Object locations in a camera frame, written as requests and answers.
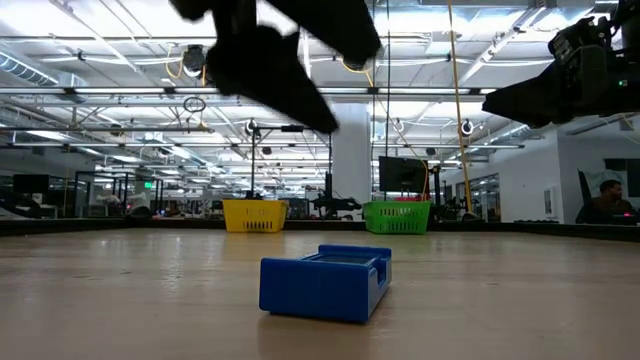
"blue tray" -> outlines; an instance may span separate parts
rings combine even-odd
[[[391,249],[320,245],[300,259],[262,259],[260,309],[365,323],[390,283]]]

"green basket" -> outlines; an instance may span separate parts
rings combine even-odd
[[[428,201],[374,201],[364,204],[364,219],[375,234],[424,234],[430,208]]]

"wooden table surface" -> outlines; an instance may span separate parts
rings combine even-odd
[[[368,325],[268,315],[259,262],[393,249]],[[0,239],[0,359],[640,359],[640,245],[117,230]]]

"yellow basket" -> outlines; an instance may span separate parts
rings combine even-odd
[[[228,232],[267,232],[282,230],[287,202],[273,200],[222,200]]]

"person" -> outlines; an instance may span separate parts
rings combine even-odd
[[[631,203],[622,199],[622,184],[607,180],[600,184],[600,196],[586,203],[578,217],[578,224],[612,224],[615,215],[633,213]]]

